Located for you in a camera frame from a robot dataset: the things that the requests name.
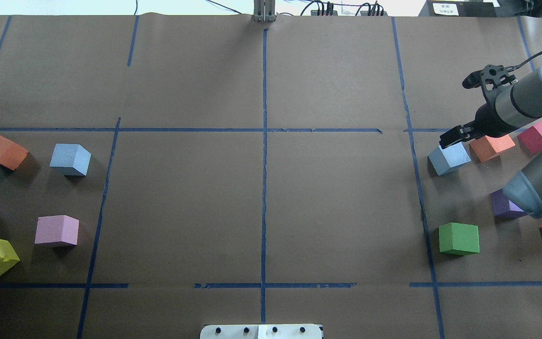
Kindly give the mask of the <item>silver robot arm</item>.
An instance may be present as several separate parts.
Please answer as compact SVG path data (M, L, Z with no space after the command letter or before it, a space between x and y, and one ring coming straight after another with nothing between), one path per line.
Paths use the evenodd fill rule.
M523 128L520 141L535 157L506 183L503 193L527 215L542 218L542 65L521 80L513 71L513 66L486 65L464 79L464 88L481 88L485 103L473 121L443 133L439 145L505 137Z

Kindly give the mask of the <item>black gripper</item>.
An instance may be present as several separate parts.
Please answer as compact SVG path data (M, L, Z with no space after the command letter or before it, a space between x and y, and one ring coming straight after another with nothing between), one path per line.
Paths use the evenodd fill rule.
M446 149L460 142L481 137L503 137L508 134L508 124L489 103L480 106L472 122L456 125L439 137L439 146Z

